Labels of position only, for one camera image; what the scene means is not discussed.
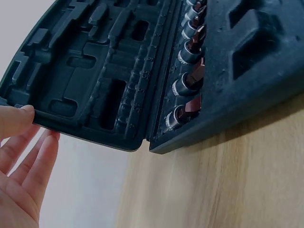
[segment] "hand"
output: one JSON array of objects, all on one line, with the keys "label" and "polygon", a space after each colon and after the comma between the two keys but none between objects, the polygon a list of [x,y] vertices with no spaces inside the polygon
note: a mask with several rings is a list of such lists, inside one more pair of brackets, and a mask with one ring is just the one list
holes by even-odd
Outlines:
[{"label": "hand", "polygon": [[34,108],[0,106],[0,228],[38,228],[39,213],[58,151],[60,134],[44,131],[20,166],[8,173],[39,130]]}]

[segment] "tool case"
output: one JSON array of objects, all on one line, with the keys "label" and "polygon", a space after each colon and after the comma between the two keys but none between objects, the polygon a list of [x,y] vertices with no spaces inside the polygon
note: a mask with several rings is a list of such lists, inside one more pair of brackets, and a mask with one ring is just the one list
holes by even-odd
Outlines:
[{"label": "tool case", "polygon": [[[191,59],[198,6],[205,34]],[[125,151],[146,139],[163,154],[303,91],[303,39],[303,0],[56,0],[9,65],[0,104],[33,105],[34,123],[73,137]],[[199,86],[178,91],[197,69]]]}]

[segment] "wooden table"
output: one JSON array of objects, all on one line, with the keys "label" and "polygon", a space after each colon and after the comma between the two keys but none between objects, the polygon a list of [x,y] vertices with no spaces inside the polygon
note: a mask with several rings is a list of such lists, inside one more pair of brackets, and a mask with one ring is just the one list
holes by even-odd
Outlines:
[{"label": "wooden table", "polygon": [[130,154],[118,228],[304,227],[304,95],[166,155]]}]

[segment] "white wall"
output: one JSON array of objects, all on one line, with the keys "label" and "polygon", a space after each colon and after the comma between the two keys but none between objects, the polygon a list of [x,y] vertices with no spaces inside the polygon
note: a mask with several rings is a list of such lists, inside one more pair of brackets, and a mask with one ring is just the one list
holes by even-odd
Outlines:
[{"label": "white wall", "polygon": [[[53,2],[0,1],[0,77],[24,38]],[[40,227],[114,227],[127,157],[127,152],[62,135]]]}]

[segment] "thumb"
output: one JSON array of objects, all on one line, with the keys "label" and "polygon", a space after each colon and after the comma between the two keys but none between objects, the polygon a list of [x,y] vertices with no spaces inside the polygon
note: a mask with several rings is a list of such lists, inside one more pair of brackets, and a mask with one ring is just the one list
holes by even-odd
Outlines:
[{"label": "thumb", "polygon": [[33,123],[34,107],[0,106],[0,140],[24,133]]}]

